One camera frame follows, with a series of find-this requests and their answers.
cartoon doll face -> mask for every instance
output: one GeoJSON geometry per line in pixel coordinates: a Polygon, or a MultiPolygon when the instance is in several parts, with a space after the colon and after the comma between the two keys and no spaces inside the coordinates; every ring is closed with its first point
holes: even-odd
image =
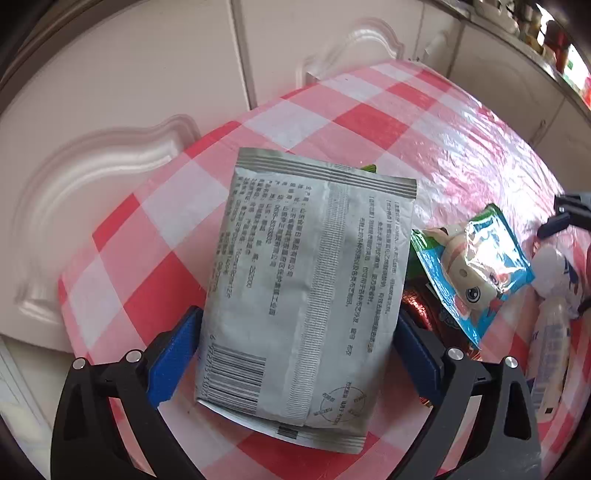
{"type": "Polygon", "coordinates": [[[493,272],[477,272],[467,263],[467,257],[466,237],[457,235],[447,243],[441,256],[441,267],[466,307],[484,312],[498,296],[498,280],[493,272]]]}

red checkered tablecloth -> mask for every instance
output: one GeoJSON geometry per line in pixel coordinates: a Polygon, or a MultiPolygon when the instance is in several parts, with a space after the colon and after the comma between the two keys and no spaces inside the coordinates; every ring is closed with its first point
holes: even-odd
{"type": "MultiPolygon", "coordinates": [[[[466,220],[494,202],[531,254],[560,185],[525,141],[480,102],[428,68],[392,61],[296,90],[205,135],[161,167],[97,228],[59,280],[76,355],[94,363],[144,349],[191,304],[203,306],[239,147],[273,148],[378,173],[414,177],[414,226],[466,220]]],[[[587,233],[555,239],[580,273],[587,233]]],[[[524,287],[483,340],[485,360],[527,361],[537,299],[524,287]]],[[[554,420],[539,425],[543,470],[561,455],[589,398],[591,331],[573,322],[569,371],[554,420]]],[[[314,450],[254,433],[193,402],[194,365],[160,405],[170,429],[210,479],[386,478],[428,416],[393,355],[359,455],[314,450]]],[[[470,404],[443,470],[457,463],[478,407],[470,404]]],[[[120,407],[119,428],[149,468],[120,407]]]]}

blue snack package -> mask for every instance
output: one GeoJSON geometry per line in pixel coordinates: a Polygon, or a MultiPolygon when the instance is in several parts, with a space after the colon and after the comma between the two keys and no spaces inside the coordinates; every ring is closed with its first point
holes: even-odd
{"type": "Polygon", "coordinates": [[[503,303],[534,279],[492,203],[466,223],[413,230],[411,245],[441,303],[476,347],[503,303]]]}

blue gripper pad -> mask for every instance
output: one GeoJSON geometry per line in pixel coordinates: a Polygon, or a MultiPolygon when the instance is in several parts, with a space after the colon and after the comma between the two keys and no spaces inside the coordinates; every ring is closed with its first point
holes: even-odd
{"type": "Polygon", "coordinates": [[[183,372],[199,345],[203,310],[192,308],[175,328],[158,359],[148,373],[148,400],[154,408],[170,400],[183,372]]]}
{"type": "Polygon", "coordinates": [[[410,374],[415,388],[421,397],[440,405],[443,401],[441,391],[441,370],[433,356],[409,325],[413,322],[403,309],[398,314],[398,323],[394,331],[394,348],[410,374]]]}

circular logo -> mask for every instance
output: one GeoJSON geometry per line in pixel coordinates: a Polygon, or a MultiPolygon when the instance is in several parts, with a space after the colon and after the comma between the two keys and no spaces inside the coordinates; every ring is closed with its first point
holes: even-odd
{"type": "Polygon", "coordinates": [[[360,389],[346,385],[322,394],[320,410],[314,415],[322,415],[334,425],[361,416],[367,395],[360,389]]]}

